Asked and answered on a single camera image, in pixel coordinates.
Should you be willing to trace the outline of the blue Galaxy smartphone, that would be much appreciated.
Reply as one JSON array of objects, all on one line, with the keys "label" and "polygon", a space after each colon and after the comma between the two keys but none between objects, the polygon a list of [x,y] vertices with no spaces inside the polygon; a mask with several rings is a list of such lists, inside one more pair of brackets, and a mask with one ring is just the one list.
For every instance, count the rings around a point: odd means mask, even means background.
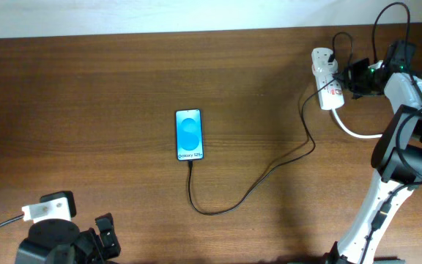
[{"label": "blue Galaxy smartphone", "polygon": [[192,161],[204,158],[204,143],[199,109],[175,112],[177,160]]}]

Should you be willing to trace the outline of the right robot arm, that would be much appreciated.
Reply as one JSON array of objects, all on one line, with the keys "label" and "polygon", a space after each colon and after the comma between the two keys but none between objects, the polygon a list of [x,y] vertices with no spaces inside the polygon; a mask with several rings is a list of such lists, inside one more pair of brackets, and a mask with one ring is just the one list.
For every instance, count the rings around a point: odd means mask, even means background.
[{"label": "right robot arm", "polygon": [[362,95],[384,95],[393,119],[377,136],[371,157],[373,175],[352,226],[326,253],[324,263],[374,263],[376,249],[398,209],[422,185],[422,77],[410,73],[415,45],[397,40],[383,60],[359,61],[336,76],[333,48],[312,51],[320,107],[335,111],[344,105],[342,87]]}]

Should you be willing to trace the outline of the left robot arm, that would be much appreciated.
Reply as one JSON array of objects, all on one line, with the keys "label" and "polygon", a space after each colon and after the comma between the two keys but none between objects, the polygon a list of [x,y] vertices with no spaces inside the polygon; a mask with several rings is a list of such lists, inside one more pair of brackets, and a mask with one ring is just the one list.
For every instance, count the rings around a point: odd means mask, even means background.
[{"label": "left robot arm", "polygon": [[19,245],[15,264],[110,263],[121,246],[110,213],[95,219],[98,230],[80,231],[71,221],[48,219],[33,224]]}]

